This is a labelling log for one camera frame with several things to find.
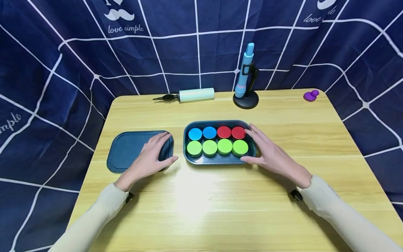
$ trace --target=tray lid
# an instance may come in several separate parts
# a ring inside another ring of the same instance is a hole
[[[113,173],[123,173],[139,156],[143,145],[148,140],[165,131],[128,131],[116,136],[109,150],[106,166]],[[170,137],[163,145],[159,161],[172,157],[174,139]]]

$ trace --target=white roller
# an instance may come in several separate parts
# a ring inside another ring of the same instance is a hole
[[[190,102],[196,100],[214,99],[214,88],[200,88],[191,90],[181,90],[178,93],[180,102]]]

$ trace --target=purple toy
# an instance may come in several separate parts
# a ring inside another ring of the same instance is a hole
[[[309,102],[313,102],[314,100],[316,100],[316,97],[319,95],[319,91],[317,90],[313,90],[312,92],[306,92],[303,95],[303,98]]]

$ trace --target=forearm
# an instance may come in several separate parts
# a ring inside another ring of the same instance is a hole
[[[86,252],[102,228],[122,208],[128,193],[108,185],[95,204],[51,247],[49,252]]]
[[[355,252],[402,252],[387,235],[362,217],[319,177],[311,185],[298,189],[308,207],[326,219]]]

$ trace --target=dark blue tray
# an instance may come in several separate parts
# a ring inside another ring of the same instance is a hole
[[[139,156],[148,140],[165,131],[129,131],[119,134],[112,142],[106,166],[113,173],[123,173]],[[159,161],[172,157],[174,139],[170,137],[161,149]]]
[[[244,129],[250,129],[249,125],[246,122],[239,121],[239,120],[228,120],[228,121],[198,121],[192,122],[186,126],[185,132],[183,133],[183,155],[185,156],[186,160],[194,165],[237,165],[237,164],[244,164],[240,160],[239,157],[234,156],[230,153],[228,156],[221,156],[220,154],[216,154],[213,157],[207,157],[204,154],[197,158],[192,158],[186,151],[186,146],[190,142],[189,137],[187,134],[192,128],[199,128],[203,130],[205,127],[211,126],[214,128],[218,128],[220,126],[228,126],[230,128],[240,126]],[[256,156],[256,146],[255,142],[249,135],[246,135],[245,142],[247,142],[249,146],[249,150],[246,156]]]

